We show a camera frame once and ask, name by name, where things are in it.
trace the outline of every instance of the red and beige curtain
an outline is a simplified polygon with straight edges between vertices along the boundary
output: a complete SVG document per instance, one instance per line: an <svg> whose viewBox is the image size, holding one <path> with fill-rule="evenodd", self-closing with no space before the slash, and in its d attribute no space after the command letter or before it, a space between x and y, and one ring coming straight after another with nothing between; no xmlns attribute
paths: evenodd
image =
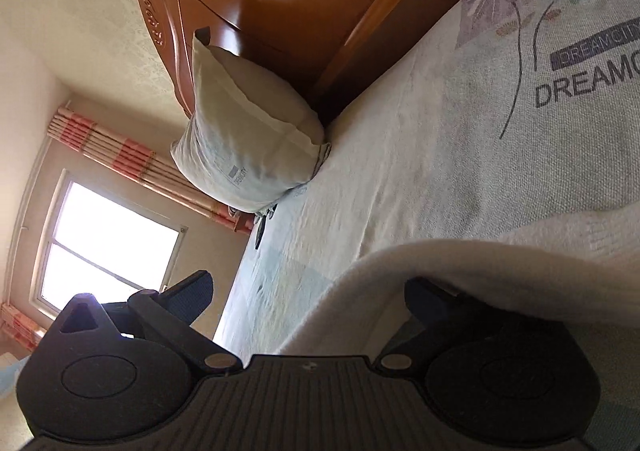
<svg viewBox="0 0 640 451"><path fill-rule="evenodd" d="M76 152L156 193L234 231L251 233L253 215L232 210L204 194L180 173L173 161L160 157L138 142L118 135L67 108L57 111L47 133Z"/></svg>
<svg viewBox="0 0 640 451"><path fill-rule="evenodd" d="M0 307L0 324L2 332L18 341L28 351L38 346L45 330L33 319L20 312L15 306L3 303Z"/></svg>

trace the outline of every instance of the window frame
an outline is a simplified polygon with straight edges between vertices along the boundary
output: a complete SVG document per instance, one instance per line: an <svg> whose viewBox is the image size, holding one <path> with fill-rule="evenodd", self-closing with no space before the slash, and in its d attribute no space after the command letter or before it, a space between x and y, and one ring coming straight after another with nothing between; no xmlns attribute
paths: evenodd
<svg viewBox="0 0 640 451"><path fill-rule="evenodd" d="M136 290L143 290L140 285L129 281L128 279L121 277L114 272L108 271L107 269L97 265L96 263L88 260L87 258L81 256L75 251L69 249L59 241L54 238L54 231L56 228L56 224L58 223L58 218L60 213L62 212L62 208L65 205L66 199L68 197L69 190L73 184L78 184L79 186L85 187L94 193L114 202L118 205L121 205L134 213L139 214L151 221L154 221L158 224L161 224L165 227L168 227L174 231L178 232L178 237L175 240L174 250L171 253L171 257L169 258L169 262L167 263L166 269L164 271L164 276L162 277L162 283L160 285L160 291L166 289L168 283L171 280L171 275L173 273L175 262L178 258L178 253L180 252L180 247L182 245L182 241L184 240L184 235L186 234L188 228L184 225L177 224L176 222L172 222L169 218L162 216L154 211L144 208L140 204L130 202L129 200L124 199L121 196L118 196L114 193L109 192L106 189L97 187L94 183L87 182L82 179L81 176L73 175L69 170L63 170L60 175L60 179L58 180L58 184L56 185L56 190L53 193L51 198L51 203L49 205L49 210L47 211L47 217L44 223L44 228L42 230L42 235L40 237L40 243L38 244L38 252L36 256L36 262L33 268L33 279L31 280L31 290L29 303L31 303L34 307L36 307L39 311L45 314L47 317L51 319L55 319L60 310L57 309L54 305L50 304L46 299L42 297L42 286L44 284L44 274L47 266L47 262L49 261L49 253L51 247L53 245L57 245L61 247L65 251L68 251L70 254L73 254L76 257L79 257L89 265L95 267L96 269L100 269L101 271L109 274L114 279L129 285L129 287L133 287Z"/></svg>

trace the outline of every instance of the triangular hole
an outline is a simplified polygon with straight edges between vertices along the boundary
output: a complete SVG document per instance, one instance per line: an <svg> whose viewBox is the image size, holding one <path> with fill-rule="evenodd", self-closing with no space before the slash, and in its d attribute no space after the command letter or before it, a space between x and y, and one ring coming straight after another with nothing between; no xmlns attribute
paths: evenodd
<svg viewBox="0 0 640 451"><path fill-rule="evenodd" d="M63 334L72 334L74 332L84 332L85 330L94 330L98 328L94 316L89 312L86 303L79 304L74 311L66 318L60 332Z"/></svg>

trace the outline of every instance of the black device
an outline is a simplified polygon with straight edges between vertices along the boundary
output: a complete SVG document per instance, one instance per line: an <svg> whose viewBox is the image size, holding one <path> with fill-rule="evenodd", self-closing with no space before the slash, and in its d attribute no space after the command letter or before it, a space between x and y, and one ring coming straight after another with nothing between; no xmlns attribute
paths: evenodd
<svg viewBox="0 0 640 451"><path fill-rule="evenodd" d="M76 295L18 380L24 449L586 449L572 439L600 387L562 323L416 278L405 300L424 330L373 364L254 355L242 368L189 326L212 292L200 271L127 303Z"/></svg>

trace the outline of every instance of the pillow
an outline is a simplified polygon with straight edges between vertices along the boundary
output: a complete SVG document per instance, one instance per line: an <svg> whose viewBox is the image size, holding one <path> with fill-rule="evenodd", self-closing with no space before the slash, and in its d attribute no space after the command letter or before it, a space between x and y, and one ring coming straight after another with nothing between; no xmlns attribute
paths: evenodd
<svg viewBox="0 0 640 451"><path fill-rule="evenodd" d="M283 79L193 38L196 109L171 154L190 182L249 213L311 180L330 145L316 113Z"/></svg>

